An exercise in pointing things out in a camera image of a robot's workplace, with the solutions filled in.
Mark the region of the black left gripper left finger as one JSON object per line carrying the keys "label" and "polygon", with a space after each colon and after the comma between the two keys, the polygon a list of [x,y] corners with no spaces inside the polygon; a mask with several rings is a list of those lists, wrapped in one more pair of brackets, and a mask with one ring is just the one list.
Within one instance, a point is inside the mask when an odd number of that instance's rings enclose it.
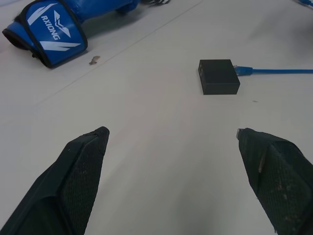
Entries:
{"label": "black left gripper left finger", "polygon": [[0,235],[84,235],[109,134],[99,127],[70,141],[32,184]]}

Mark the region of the small black box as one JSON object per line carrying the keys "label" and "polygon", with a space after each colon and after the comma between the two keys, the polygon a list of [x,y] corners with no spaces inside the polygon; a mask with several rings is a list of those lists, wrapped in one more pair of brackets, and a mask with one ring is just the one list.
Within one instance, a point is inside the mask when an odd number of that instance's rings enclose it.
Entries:
{"label": "small black box", "polygon": [[230,59],[200,60],[198,73],[204,95],[236,95],[240,81]]}

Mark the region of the blue boxing glove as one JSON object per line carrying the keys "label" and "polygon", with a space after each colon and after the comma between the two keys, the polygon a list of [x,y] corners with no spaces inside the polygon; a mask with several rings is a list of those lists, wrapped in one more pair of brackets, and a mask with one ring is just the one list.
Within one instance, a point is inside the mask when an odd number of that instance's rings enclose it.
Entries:
{"label": "blue boxing glove", "polygon": [[54,68],[83,53],[88,40],[82,23],[106,13],[127,14],[140,2],[170,0],[35,0],[2,33],[15,47],[28,50],[46,67]]}

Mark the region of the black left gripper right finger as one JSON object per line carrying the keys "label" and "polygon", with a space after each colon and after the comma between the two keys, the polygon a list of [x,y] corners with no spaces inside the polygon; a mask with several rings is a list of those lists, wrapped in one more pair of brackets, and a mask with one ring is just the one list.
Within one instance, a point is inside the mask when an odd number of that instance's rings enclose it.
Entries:
{"label": "black left gripper right finger", "polygon": [[278,235],[313,235],[313,164],[291,141],[238,129],[249,184]]}

